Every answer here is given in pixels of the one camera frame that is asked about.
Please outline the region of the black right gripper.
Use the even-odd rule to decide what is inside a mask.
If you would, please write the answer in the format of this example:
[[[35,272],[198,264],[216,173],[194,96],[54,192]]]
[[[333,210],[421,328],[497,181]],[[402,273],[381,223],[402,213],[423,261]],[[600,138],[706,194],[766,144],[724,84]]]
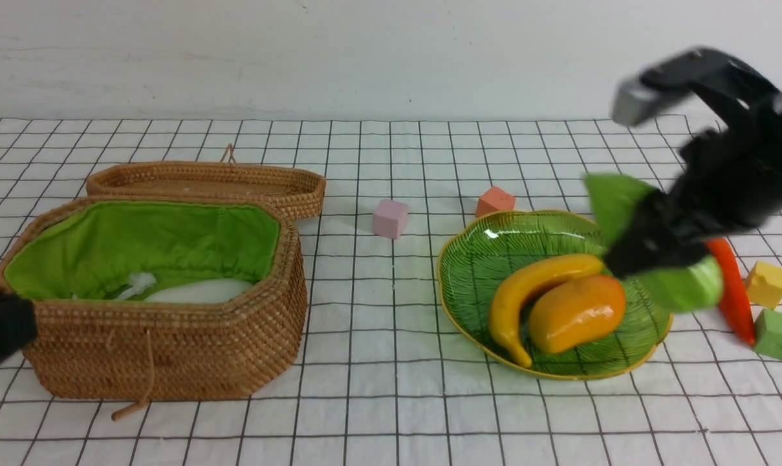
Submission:
[[[782,91],[696,94],[724,121],[680,150],[686,163],[667,194],[611,201],[604,263],[619,278],[690,268],[709,257],[701,241],[760,227],[782,210]]]

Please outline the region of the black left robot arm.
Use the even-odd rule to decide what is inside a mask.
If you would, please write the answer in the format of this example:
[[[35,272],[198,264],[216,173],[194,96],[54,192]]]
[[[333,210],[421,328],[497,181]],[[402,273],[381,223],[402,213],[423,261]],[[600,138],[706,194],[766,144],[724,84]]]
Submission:
[[[38,336],[35,304],[17,294],[0,294],[0,364]]]

